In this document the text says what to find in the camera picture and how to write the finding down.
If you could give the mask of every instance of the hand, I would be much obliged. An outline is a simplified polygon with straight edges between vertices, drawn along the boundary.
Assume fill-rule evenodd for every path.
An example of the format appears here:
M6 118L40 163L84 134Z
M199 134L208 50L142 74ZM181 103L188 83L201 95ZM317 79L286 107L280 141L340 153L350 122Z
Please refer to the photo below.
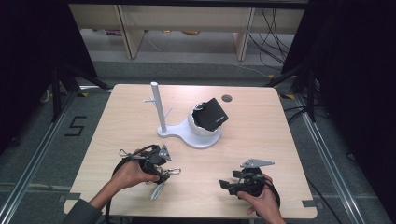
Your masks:
M133 187L146 181L158 181L157 175L148 175L142 171L139 161L127 161L93 197L90 204L99 210L116 195L120 190Z
M269 180L267 183L272 185L272 178L266 174L262 175ZM268 224L285 223L277 206L276 197L268 186L264 187L262 194L258 197L251 196L244 191L238 191L237 196L251 204L247 214L256 212Z
M142 171L139 161L128 161L108 181L117 191L133 187L146 181L158 181L157 175L148 175Z

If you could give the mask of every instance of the cable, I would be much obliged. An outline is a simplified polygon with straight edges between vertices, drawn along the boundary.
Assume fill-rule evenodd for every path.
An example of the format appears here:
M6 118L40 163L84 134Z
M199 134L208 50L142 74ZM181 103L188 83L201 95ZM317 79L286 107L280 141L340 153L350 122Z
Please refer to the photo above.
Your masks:
M322 104L315 104L314 107L322 108L323 106L322 106ZM292 124L300 115L307 112L307 106L306 105L296 106L296 107L284 109L283 111L289 111L292 109L301 109L301 110L299 110L297 113L295 113L294 115L292 115L290 118L287 119L287 122L289 125Z
M286 53L288 53L288 52L285 51L285 50L283 50L282 47L281 47L280 45L282 45L282 46L285 47L286 49L289 49L289 47L287 47L287 46L279 39L279 37L277 36L277 29L276 29L276 9L273 8L273 20L272 20L271 24L270 24L270 22L267 20L263 8L262 8L262 16L264 17L265 22L267 23L267 26L268 26L268 30L269 30L269 32L268 32L267 36L265 37L265 39L262 38L262 41L263 41L267 46L269 46L270 48L279 50L280 54L282 55L283 60L285 60L285 59L286 59L285 52L286 52ZM266 40L267 40L269 34L272 35L273 39L275 40L275 42L276 42L276 44L277 44L277 47L274 47L274 46L272 46L272 45L270 45L270 44L268 44L268 43L266 42Z
M271 53L271 52L268 51L267 49L264 49L264 48L262 47L262 44L259 45L259 44L256 42L256 40L254 40L254 38L253 38L251 35L249 35L249 37L250 37L250 39L253 41L253 43L256 45L256 47L257 47L260 51L266 53L268 56L270 56L271 58L277 60L279 63L283 63L283 60L282 60L282 59L279 59L278 57L275 56L275 54Z
M248 71L253 71L253 72L256 72L256 73L258 73L258 74L260 74L260 75L262 75L262 76L264 76L264 77L268 77L268 78L270 78L269 76L267 76L267 75L265 75L265 74L261 73L260 71L257 71L256 69L252 69L252 68L246 68L246 67L244 67L244 66L241 66L241 65L239 65L239 64L235 64L235 63L232 63L232 65L233 65L233 66L240 67L240 68L243 68L243 69L246 69L246 70L248 70Z
M326 203L326 205L329 207L330 211L332 212L332 214L334 215L335 219L337 219L338 223L342 224L340 218L337 216L337 214L335 214L334 210L332 209L332 207L329 205L329 203L326 201L326 199L323 197L323 195L320 193L320 191L317 189L317 187L315 187L314 183L312 183L312 181L308 178L308 176L305 176L306 180L308 181L309 185L311 185L311 187L317 192L317 194L319 195L319 197L321 198L321 200Z

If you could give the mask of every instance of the white base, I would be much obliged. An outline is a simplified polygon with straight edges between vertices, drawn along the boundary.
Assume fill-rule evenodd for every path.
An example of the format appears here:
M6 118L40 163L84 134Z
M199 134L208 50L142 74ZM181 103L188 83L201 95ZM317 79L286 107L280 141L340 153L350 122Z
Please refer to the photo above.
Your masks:
M221 136L221 129L218 129L212 136L201 136L192 132L189 122L184 119L178 125L166 125L167 131L163 133L163 130L158 128L157 133L160 137L178 137L182 139L187 145L195 148L209 148L215 145Z

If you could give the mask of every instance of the silver metal part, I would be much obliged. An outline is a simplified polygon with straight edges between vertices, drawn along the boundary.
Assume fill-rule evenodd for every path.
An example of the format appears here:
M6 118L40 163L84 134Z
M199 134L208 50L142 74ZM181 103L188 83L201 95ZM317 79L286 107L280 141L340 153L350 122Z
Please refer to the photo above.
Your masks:
M160 195L164 184L165 184L165 182L162 182L161 184L159 184L157 186L157 188L154 189L154 191L152 191L152 193L150 195L151 200L156 200L158 198L158 195Z
M163 168L161 166L154 165L154 167L160 174L163 174Z
M172 160L171 156L169 155L169 151L168 151L168 148L166 147L166 145L163 145L163 147L161 147L159 155L161 158L166 159L167 161Z
M180 169L180 167L175 167L175 168L165 170L163 173L166 175L180 175L181 169Z
M274 164L275 163L273 161L261 161L256 159L250 159L242 163L241 168L258 168L261 166L274 165Z

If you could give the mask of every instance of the gray floor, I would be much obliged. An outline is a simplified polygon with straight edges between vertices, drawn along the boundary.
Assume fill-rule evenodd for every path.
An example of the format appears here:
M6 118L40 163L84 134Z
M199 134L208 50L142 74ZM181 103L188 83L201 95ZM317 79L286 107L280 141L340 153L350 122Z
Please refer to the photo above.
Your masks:
M134 60L127 59L121 37L108 36L104 31L82 30L81 33L99 77L110 84L149 83L157 77L163 82L176 84L188 84L193 81L193 84L203 85L219 83L220 85L255 86L268 82L270 75L279 74L279 70L268 68L263 63L275 68L281 66L281 63L270 57L261 56L252 41L249 41L246 59L238 62L233 35L226 33L202 32L198 35L185 35L177 31L171 33L148 31ZM252 36L259 43L262 42L259 35ZM285 45L289 45L293 35L280 35L279 38ZM277 50L268 49L280 57ZM201 72L202 67L208 74ZM230 74L229 80L225 80L227 73ZM222 80L216 80L216 74L219 74ZM243 77L244 80L238 81L240 79L236 79L237 76ZM279 84L276 87L279 94L291 94L290 83L292 83L292 78ZM77 97L73 100L67 110L67 116L64 117L29 189L18 209L14 211L10 223L59 223L62 220L64 217L62 196L67 194L73 184L85 150L106 106L108 96L109 93L105 92L89 93L86 97ZM282 98L281 103L285 109L297 106L296 100L288 98ZM287 111L285 116L289 118L295 112L297 110ZM327 117L326 111L318 108L316 113L316 124L365 222L391 223L357 163L346 157L347 147L336 128L333 127L331 119ZM73 118L81 115L87 117L78 120L78 125L85 127L84 132L79 137L66 137L67 133L76 131L69 128ZM51 101L48 101L37 109L32 115L31 122L26 124L24 132L18 136L21 139L20 144L10 147L0 157L1 203L6 201L13 185L18 182L25 167L34 156L35 150L50 126L50 118ZM355 223L350 219L345 205L340 200L303 118L297 118L290 125L290 129L307 178L319 189L342 223ZM319 197L318 192L313 188L311 191L317 203L318 216L312 220L291 219L287 221L289 223L336 223L334 215ZM195 222L219 223L219 220L195 220ZM156 222L152 219L144 219L142 223ZM183 223L192 223L192 221L184 220Z

